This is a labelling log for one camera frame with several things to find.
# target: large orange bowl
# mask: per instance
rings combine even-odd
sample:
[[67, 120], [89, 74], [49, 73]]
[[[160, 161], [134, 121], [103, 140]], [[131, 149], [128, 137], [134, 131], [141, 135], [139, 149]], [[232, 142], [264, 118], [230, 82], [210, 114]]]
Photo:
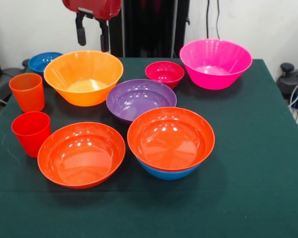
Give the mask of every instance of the large orange bowl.
[[113, 128], [95, 122], [65, 126], [50, 135], [38, 154], [42, 174], [70, 188], [89, 188], [108, 179], [120, 166], [126, 146]]
[[100, 51], [77, 51], [50, 62], [44, 78], [69, 103], [88, 107], [106, 100], [124, 68], [120, 60]]
[[133, 154], [151, 168], [176, 172], [202, 163], [215, 136], [200, 115], [183, 108], [157, 108], [137, 117], [127, 134]]

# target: plastic bowl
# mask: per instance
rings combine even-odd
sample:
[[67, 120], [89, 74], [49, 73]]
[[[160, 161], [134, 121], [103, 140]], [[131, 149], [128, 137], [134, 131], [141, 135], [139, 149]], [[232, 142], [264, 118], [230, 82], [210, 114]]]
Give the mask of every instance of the plastic bowl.
[[161, 180], [167, 180], [167, 181], [171, 181], [171, 180], [177, 180], [177, 179], [182, 179], [186, 176], [188, 176], [189, 174], [191, 174], [194, 170], [196, 170], [198, 168], [198, 165], [188, 169], [188, 170], [183, 170], [183, 171], [179, 171], [179, 172], [165, 172], [165, 171], [160, 171], [160, 170], [156, 170], [151, 168], [150, 166], [144, 164], [143, 162], [141, 162], [139, 159], [137, 159], [138, 162], [140, 163], [140, 165], [152, 176], [161, 179]]
[[57, 57], [61, 56], [61, 53], [58, 52], [45, 52], [33, 56], [28, 63], [28, 67], [33, 72], [43, 76], [44, 69], [46, 66]]
[[113, 88], [106, 103], [114, 116], [130, 124], [139, 115], [151, 109], [175, 107], [177, 97], [162, 83], [148, 79], [133, 79]]
[[202, 163], [212, 152], [215, 136], [200, 115], [183, 108], [157, 108], [136, 118], [127, 141], [133, 154], [160, 171], [183, 171]]
[[123, 74], [116, 57], [99, 51], [64, 54], [44, 70], [44, 78], [69, 103], [88, 107], [106, 100]]
[[242, 46], [218, 39], [190, 42], [181, 49], [180, 58], [196, 85], [213, 90], [229, 87], [253, 61]]
[[95, 122], [65, 126], [50, 135], [38, 154], [42, 174], [70, 188], [89, 188], [108, 179], [120, 166], [126, 146], [113, 128]]
[[149, 79], [159, 81], [169, 88], [175, 88], [184, 76], [184, 69], [174, 62], [157, 61], [146, 67]]

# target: bowl rim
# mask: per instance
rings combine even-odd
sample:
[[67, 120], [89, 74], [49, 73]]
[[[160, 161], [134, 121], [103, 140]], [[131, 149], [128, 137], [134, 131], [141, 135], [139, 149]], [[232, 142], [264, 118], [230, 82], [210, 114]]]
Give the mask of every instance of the bowl rim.
[[34, 72], [43, 73], [44, 70], [37, 70], [37, 69], [34, 69], [34, 68], [31, 66], [31, 61], [33, 61], [34, 58], [36, 58], [36, 57], [38, 57], [38, 56], [40, 56], [40, 55], [45, 55], [45, 54], [59, 54], [59, 56], [62, 56], [62, 55], [63, 55], [62, 53], [60, 53], [60, 52], [55, 52], [55, 51], [43, 52], [43, 53], [37, 54], [37, 55], [33, 56], [33, 57], [29, 60], [29, 62], [28, 62], [28, 67], [29, 67], [29, 69], [32, 70], [32, 71], [34, 71]]
[[[159, 82], [159, 81], [156, 81], [156, 80], [151, 80], [151, 79], [145, 79], [145, 78], [137, 78], [137, 79], [130, 79], [130, 80], [127, 80], [127, 81], [124, 81], [124, 82], [121, 82], [119, 84], [116, 85], [115, 88], [117, 87], [120, 87], [120, 85], [124, 84], [124, 83], [127, 83], [127, 82], [130, 82], [130, 81], [150, 81], [150, 82], [154, 82], [154, 83], [158, 83], [160, 85], [163, 85], [162, 87], [166, 88], [167, 90], [169, 90], [170, 92], [172, 92], [172, 96], [173, 98], [175, 99], [175, 103], [174, 103], [174, 106], [170, 106], [170, 108], [173, 108], [173, 107], [176, 107], [177, 105], [177, 95], [175, 94], [175, 92], [169, 88], [167, 85], [165, 85], [164, 83], [162, 82]], [[108, 97], [111, 95], [111, 93], [113, 92], [113, 90], [115, 89], [113, 88], [112, 90], [110, 90], [110, 92], [108, 93], [107, 97], [106, 97], [106, 106], [108, 108], [108, 110], [116, 117], [118, 117], [119, 119], [122, 119], [122, 120], [125, 120], [125, 121], [128, 121], [128, 122], [133, 122], [134, 120], [136, 120], [136, 118], [134, 120], [128, 120], [128, 119], [125, 119], [125, 118], [122, 118], [120, 116], [118, 116], [116, 113], [114, 113], [114, 111], [112, 110], [112, 108], [110, 106], [108, 106]]]
[[[57, 133], [58, 131], [60, 130], [63, 130], [64, 128], [67, 128], [67, 127], [71, 127], [73, 125], [78, 125], [78, 124], [96, 124], [96, 125], [101, 125], [101, 126], [104, 126], [104, 127], [107, 127], [109, 128], [110, 130], [114, 131], [115, 133], [117, 133], [119, 135], [119, 138], [121, 139], [121, 141], [123, 142], [124, 144], [124, 151], [123, 151], [123, 156], [122, 156], [122, 159], [121, 161], [118, 163], [117, 167], [111, 172], [111, 173], [108, 173], [106, 174], [104, 177], [102, 177], [101, 179], [98, 179], [96, 181], [93, 181], [93, 182], [90, 182], [90, 183], [87, 183], [87, 184], [80, 184], [80, 185], [70, 185], [70, 184], [67, 184], [67, 183], [62, 183], [62, 182], [59, 182], [59, 181], [55, 181], [53, 178], [47, 176], [43, 171], [42, 171], [42, 168], [40, 166], [40, 152], [43, 148], [43, 145], [46, 143], [46, 141], [52, 137], [55, 133]], [[61, 128], [59, 128], [58, 130], [54, 131], [53, 133], [51, 133], [51, 135], [49, 135], [49, 137], [43, 142], [42, 146], [40, 147], [39, 149], [39, 152], [38, 152], [38, 157], [37, 157], [37, 163], [38, 163], [38, 167], [39, 167], [39, 170], [41, 172], [41, 174], [46, 177], [48, 180], [52, 181], [53, 183], [56, 183], [58, 185], [61, 185], [61, 186], [64, 186], [64, 187], [71, 187], [71, 188], [80, 188], [80, 187], [85, 187], [85, 186], [91, 186], [93, 184], [96, 184], [98, 182], [102, 182], [102, 181], [105, 181], [107, 178], [109, 178], [110, 176], [112, 176], [116, 171], [117, 169], [120, 167], [120, 165], [122, 164], [124, 158], [126, 156], [126, 143], [125, 143], [125, 140], [123, 138], [123, 136], [114, 128], [112, 128], [111, 126], [108, 126], [106, 124], [103, 124], [103, 123], [99, 123], [99, 122], [93, 122], [93, 121], [83, 121], [83, 122], [77, 122], [77, 123], [73, 123], [73, 124], [69, 124], [69, 125], [66, 125], [66, 126], [63, 126]]]
[[[140, 157], [139, 157], [139, 154], [135, 153], [135, 151], [130, 147], [129, 145], [129, 142], [130, 142], [130, 128], [133, 126], [134, 123], [136, 123], [136, 120], [140, 117], [145, 117], [147, 113], [150, 113], [151, 111], [154, 111], [154, 110], [163, 110], [163, 109], [176, 109], [176, 110], [180, 110], [180, 111], [189, 111], [195, 115], [197, 115], [198, 117], [200, 117], [202, 119], [202, 121], [211, 129], [211, 132], [212, 132], [212, 139], [213, 139], [213, 144], [212, 144], [212, 147], [210, 149], [210, 151], [206, 154], [206, 156], [204, 157], [204, 159], [202, 159], [201, 161], [198, 161], [194, 164], [191, 164], [187, 167], [183, 167], [183, 168], [180, 168], [180, 169], [166, 169], [166, 168], [160, 168], [160, 167], [154, 167], [152, 165], [149, 165], [148, 163], [146, 163], [145, 161], [143, 161]], [[214, 130], [211, 126], [211, 124], [204, 118], [202, 117], [201, 115], [197, 114], [196, 112], [194, 111], [191, 111], [189, 109], [186, 109], [186, 108], [179, 108], [179, 107], [163, 107], [163, 108], [155, 108], [155, 109], [152, 109], [152, 110], [149, 110], [143, 114], [141, 114], [140, 116], [138, 116], [132, 123], [131, 125], [129, 126], [128, 128], [128, 132], [127, 132], [127, 144], [131, 150], [131, 152], [134, 154], [134, 156], [139, 159], [141, 162], [143, 162], [144, 164], [148, 165], [149, 167], [153, 168], [153, 169], [156, 169], [156, 170], [160, 170], [160, 171], [163, 171], [163, 172], [180, 172], [180, 171], [183, 171], [183, 170], [189, 170], [195, 166], [198, 166], [200, 165], [202, 162], [204, 162], [208, 157], [209, 155], [212, 153], [212, 151], [214, 150], [214, 146], [215, 146], [215, 133], [214, 133]]]
[[162, 173], [162, 174], [172, 174], [172, 175], [178, 175], [178, 174], [182, 174], [182, 173], [185, 173], [185, 172], [189, 172], [189, 171], [192, 171], [194, 169], [197, 169], [199, 167], [200, 164], [198, 164], [197, 166], [194, 166], [192, 168], [189, 168], [187, 170], [181, 170], [181, 171], [163, 171], [163, 170], [158, 170], [158, 169], [155, 169], [147, 164], [145, 164], [144, 162], [142, 162], [140, 159], [138, 159], [136, 157], [137, 161], [142, 165], [142, 166], [145, 166], [147, 169], [150, 169], [151, 171], [154, 171], [156, 173]]
[[[157, 79], [154, 79], [154, 78], [150, 77], [150, 76], [148, 75], [148, 68], [149, 68], [150, 66], [154, 65], [154, 64], [157, 64], [157, 63], [170, 63], [170, 64], [173, 64], [173, 65], [176, 65], [177, 68], [181, 68], [181, 75], [182, 75], [182, 76], [179, 77], [179, 78], [176, 79], [176, 80], [172, 80], [172, 81], [168, 81], [168, 82], [162, 82], [162, 81], [159, 81], [159, 80], [157, 80]], [[146, 76], [147, 76], [150, 80], [153, 80], [153, 81], [157, 81], [157, 82], [160, 82], [160, 83], [175, 83], [175, 82], [180, 81], [180, 80], [184, 77], [185, 71], [184, 71], [184, 68], [183, 68], [181, 65], [179, 65], [178, 63], [175, 63], [175, 62], [172, 62], [172, 61], [167, 61], [167, 60], [161, 60], [161, 61], [155, 61], [155, 62], [152, 62], [152, 63], [148, 64], [147, 67], [145, 68], [145, 74], [146, 74]]]
[[112, 54], [110, 53], [106, 53], [106, 52], [102, 52], [102, 51], [91, 51], [91, 50], [85, 50], [85, 51], [73, 51], [73, 52], [68, 52], [68, 53], [65, 53], [57, 58], [55, 58], [55, 60], [60, 60], [63, 56], [67, 56], [67, 55], [72, 55], [72, 54], [77, 54], [77, 53], [82, 53], [82, 52], [94, 52], [94, 53], [97, 53], [97, 54], [106, 54], [108, 55], [109, 57], [112, 57], [114, 60], [118, 61], [119, 62], [119, 65], [121, 66], [121, 73], [119, 75], [119, 77], [117, 77], [117, 80], [115, 80], [113, 83], [107, 85], [105, 88], [101, 88], [101, 89], [97, 89], [97, 90], [90, 90], [90, 91], [84, 91], [84, 92], [76, 92], [76, 91], [68, 91], [68, 90], [65, 90], [65, 89], [61, 89], [59, 87], [56, 87], [54, 85], [52, 85], [49, 80], [46, 78], [46, 75], [45, 75], [45, 71], [48, 67], [50, 67], [50, 63], [45, 67], [44, 69], [44, 73], [43, 73], [43, 76], [44, 76], [44, 79], [45, 81], [52, 87], [54, 88], [55, 90], [59, 90], [59, 91], [62, 91], [62, 92], [66, 92], [66, 93], [78, 93], [78, 94], [81, 94], [81, 93], [92, 93], [92, 92], [98, 92], [98, 91], [102, 91], [104, 89], [108, 89], [110, 88], [111, 86], [117, 84], [117, 82], [119, 81], [119, 79], [121, 78], [121, 76], [123, 75], [124, 73], [124, 65], [123, 63], [115, 56], [113, 56]]
[[[248, 70], [248, 69], [252, 66], [252, 64], [253, 64], [253, 56], [251, 55], [251, 53], [250, 53], [245, 47], [243, 47], [243, 46], [241, 46], [241, 45], [239, 45], [239, 44], [237, 44], [237, 43], [235, 43], [235, 42], [232, 42], [232, 41], [227, 41], [227, 40], [222, 40], [222, 39], [217, 39], [217, 38], [207, 38], [207, 39], [198, 39], [198, 40], [190, 41], [189, 43], [185, 44], [185, 45], [181, 48], [180, 53], [179, 53], [179, 56], [180, 56], [181, 61], [183, 62], [183, 64], [184, 64], [186, 67], [188, 67], [188, 68], [190, 68], [190, 69], [196, 71], [196, 69], [190, 67], [186, 62], [184, 62], [184, 60], [183, 60], [183, 58], [182, 58], [182, 54], [183, 54], [182, 52], [183, 52], [183, 49], [184, 49], [185, 47], [189, 46], [190, 44], [195, 43], [195, 42], [209, 41], [209, 40], [212, 40], [212, 41], [220, 41], [220, 42], [227, 42], [227, 43], [230, 43], [230, 44], [232, 44], [232, 45], [238, 46], [238, 47], [242, 48], [243, 50], [245, 50], [245, 52], [250, 56], [251, 61], [250, 61], [249, 65], [248, 65], [245, 69], [243, 69], [243, 70], [241, 70], [241, 71], [239, 71], [239, 72], [236, 72], [236, 73], [230, 73], [229, 75], [236, 75], [236, 74], [243, 73], [243, 72], [245, 72], [246, 70]], [[207, 73], [207, 75], [219, 76], [218, 74], [211, 74], [211, 73]]]

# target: red cup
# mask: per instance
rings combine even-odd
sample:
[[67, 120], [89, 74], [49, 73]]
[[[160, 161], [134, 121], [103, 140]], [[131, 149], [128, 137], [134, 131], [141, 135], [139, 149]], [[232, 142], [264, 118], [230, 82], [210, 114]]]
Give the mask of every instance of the red cup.
[[29, 112], [18, 116], [11, 129], [26, 154], [37, 158], [39, 149], [51, 134], [50, 117], [42, 112]]

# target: small red bowl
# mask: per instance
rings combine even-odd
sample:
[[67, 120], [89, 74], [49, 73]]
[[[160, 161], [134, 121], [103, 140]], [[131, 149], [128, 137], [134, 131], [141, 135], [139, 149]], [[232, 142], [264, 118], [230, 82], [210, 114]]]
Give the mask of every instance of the small red bowl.
[[184, 69], [174, 62], [157, 61], [146, 68], [149, 79], [159, 81], [169, 88], [175, 88], [184, 76]]

